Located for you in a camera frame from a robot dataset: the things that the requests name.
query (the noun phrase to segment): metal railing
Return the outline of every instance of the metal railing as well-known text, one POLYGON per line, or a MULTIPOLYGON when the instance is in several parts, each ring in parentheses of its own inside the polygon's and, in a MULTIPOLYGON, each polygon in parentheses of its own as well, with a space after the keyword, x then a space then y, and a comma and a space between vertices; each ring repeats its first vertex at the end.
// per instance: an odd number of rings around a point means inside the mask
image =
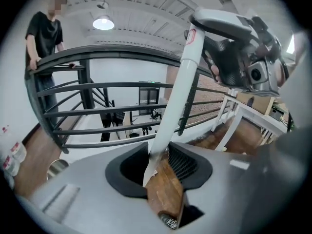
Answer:
MULTIPOLYGON (((138 110, 153 110, 166 108, 167 104, 150 104, 150 105, 136 105, 136 106, 123 106, 115 107, 112 102, 109 101, 108 96, 106 96, 100 88, 112 88, 112 87, 150 87, 150 88, 173 88, 173 84, 167 83, 150 83, 150 82, 105 82, 105 83, 95 83, 90 77, 90 62, 89 59, 95 58, 127 58, 127 59, 139 59, 139 60, 148 60, 153 62, 165 63, 168 65, 179 66, 178 57, 170 56, 167 53, 158 51, 140 48, 136 46, 115 46, 115 45, 104 45, 104 46, 86 46, 80 48, 74 48, 70 50, 65 50, 59 53, 56 53, 52 56, 43 58, 38 64, 38 70, 31 72, 31 81, 32 81, 32 93, 36 98, 36 106, 39 108, 42 121, 41 125, 45 126, 45 129, 48 129, 50 136, 52 136, 55 143, 65 152, 68 153, 67 148, 98 148, 98 147, 109 147, 115 145, 122 145, 128 143, 134 143, 138 141, 148 140, 155 137, 156 134, 150 134, 147 136, 141 136, 137 138, 123 139, 119 141, 112 142, 101 142, 101 143, 91 143, 91 144, 66 144, 68 137, 73 135, 89 135, 89 134, 103 134, 103 133, 113 133, 119 131, 126 131, 138 128, 146 128, 149 126, 156 126, 161 123, 161 120, 140 123, 140 124, 131 124, 126 126, 117 126, 117 127, 107 127, 107 128, 97 128, 97 129, 85 129, 85 130, 75 130, 75 126, 81 119, 83 115, 92 115, 92 114, 113 114, 120 112, 130 112, 138 110), (70 68, 68 65, 62 63, 70 61, 80 61, 80 65, 75 69, 70 68), (77 72, 78 79, 69 81, 57 86, 54 86, 43 91, 36 90, 36 78, 38 75, 51 72, 61 72, 61 71, 71 71, 77 72), (51 108, 44 110, 41 98, 47 95, 74 91, 68 97, 62 99, 57 104, 51 108), (52 112, 52 109, 55 109, 70 100, 71 98, 80 94, 81 101, 77 103, 73 108, 68 111, 52 112), (102 106, 103 108, 96 108, 95 103, 102 106), (83 109, 77 110, 77 108, 83 105, 83 109), (61 124, 69 117, 77 116, 75 121, 69 127, 68 130, 61 130, 59 127, 61 124), (55 126, 51 124, 50 118, 61 117, 55 126)), ((205 75, 211 77, 210 71, 199 67, 196 73, 196 76, 193 81, 192 88, 190 90, 187 103, 185 104, 183 116, 180 118, 179 127, 175 130, 179 135, 183 134, 185 129, 190 127, 202 124, 208 120, 211 120, 215 117, 210 117, 202 121, 198 121, 189 125, 187 120, 193 117, 209 114, 212 112, 219 111, 220 108, 208 110, 198 114, 190 115, 191 108, 193 105, 205 105, 220 103, 223 100, 213 100, 213 101, 194 101, 196 91, 204 91, 211 93, 220 93, 226 94, 223 91, 197 87, 199 75, 205 75)))

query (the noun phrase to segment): table leg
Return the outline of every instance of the table leg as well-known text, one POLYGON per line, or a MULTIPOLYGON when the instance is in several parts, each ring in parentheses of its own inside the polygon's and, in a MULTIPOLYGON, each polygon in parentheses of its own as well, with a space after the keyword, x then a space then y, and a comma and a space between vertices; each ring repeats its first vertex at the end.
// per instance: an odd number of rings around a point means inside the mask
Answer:
POLYGON ((233 110, 234 106, 235 106, 235 102, 232 101, 231 105, 230 105, 230 108, 229 108, 228 112, 226 113, 225 118, 223 119, 223 123, 226 123, 228 121, 229 116, 230 116, 230 112, 233 110))
POLYGON ((267 133, 268 133, 268 129, 266 129, 265 131, 264 131, 264 134, 263 134, 263 137, 265 138, 265 136, 267 135, 267 133))
POLYGON ((223 147, 226 145, 226 143, 228 143, 229 139, 231 138, 231 136, 233 135, 233 133, 235 132, 236 128, 238 127, 240 120, 243 117, 243 110, 239 109, 232 124, 230 125, 229 129, 227 130, 225 136, 223 137, 223 139, 220 141, 220 143, 218 144, 218 146, 216 147, 216 151, 223 151, 223 147))
POLYGON ((271 134, 272 134, 272 132, 270 132, 270 131, 267 132, 267 134, 265 135, 265 137, 264 137, 263 141, 261 142, 260 146, 264 145, 268 141, 268 139, 271 136, 271 134))
POLYGON ((271 137, 270 137, 270 140, 269 140, 268 144, 271 144, 273 141, 276 140, 276 138, 277 138, 277 136, 274 135, 274 134, 272 134, 271 137))
POLYGON ((237 115, 238 110, 239 110, 239 104, 237 104, 237 106, 236 106, 236 109, 235 109, 234 115, 237 115))
POLYGON ((223 112, 224 112, 224 109, 225 109, 227 102, 228 102, 228 99, 224 98, 222 105, 221 105, 221 109, 220 109, 219 114, 218 114, 218 117, 216 118, 215 123, 214 123, 213 127, 211 128, 211 132, 213 132, 215 130, 215 128, 217 127, 217 125, 221 119, 221 116, 223 115, 223 112))

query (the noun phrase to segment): ceiling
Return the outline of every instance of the ceiling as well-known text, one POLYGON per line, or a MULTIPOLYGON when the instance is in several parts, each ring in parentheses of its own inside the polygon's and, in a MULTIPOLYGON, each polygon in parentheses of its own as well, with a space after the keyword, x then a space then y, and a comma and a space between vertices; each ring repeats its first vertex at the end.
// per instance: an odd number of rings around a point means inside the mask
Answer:
POLYGON ((69 0, 66 18, 74 20, 92 44, 129 44, 180 55, 183 32, 190 27, 188 17, 198 6, 242 15, 252 9, 278 32, 282 43, 291 36, 290 18, 279 0, 105 0, 109 8, 98 9, 103 1, 69 0), (93 28, 93 20, 104 14, 113 19, 113 30, 93 28))

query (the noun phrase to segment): wooden floor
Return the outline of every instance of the wooden floor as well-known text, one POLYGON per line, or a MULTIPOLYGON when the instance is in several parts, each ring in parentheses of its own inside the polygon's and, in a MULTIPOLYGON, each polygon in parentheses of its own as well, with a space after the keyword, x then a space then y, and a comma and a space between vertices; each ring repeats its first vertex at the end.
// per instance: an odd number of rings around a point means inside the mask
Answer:
MULTIPOLYGON (((190 144, 214 149, 225 135, 231 121, 219 126, 214 133, 208 132, 203 138, 192 141, 190 144)), ((227 152, 248 155, 255 154, 255 147, 262 140, 261 131, 242 120, 236 132, 229 140, 227 152)), ((21 164, 19 174, 15 177, 15 192, 25 198, 46 181, 46 172, 49 165, 59 158, 60 149, 39 129, 26 144, 27 156, 21 164)), ((163 156, 158 168, 158 174, 151 178, 146 188, 148 191, 148 203, 157 214, 166 211, 173 216, 178 216, 183 189, 173 170, 167 162, 166 154, 163 156)))
MULTIPOLYGON (((69 129, 76 117, 68 117, 61 128, 69 129)), ((14 177, 15 193, 29 198, 32 193, 47 181, 50 164, 57 160, 61 150, 54 141, 39 128, 25 145, 26 159, 20 164, 19 173, 14 177)))

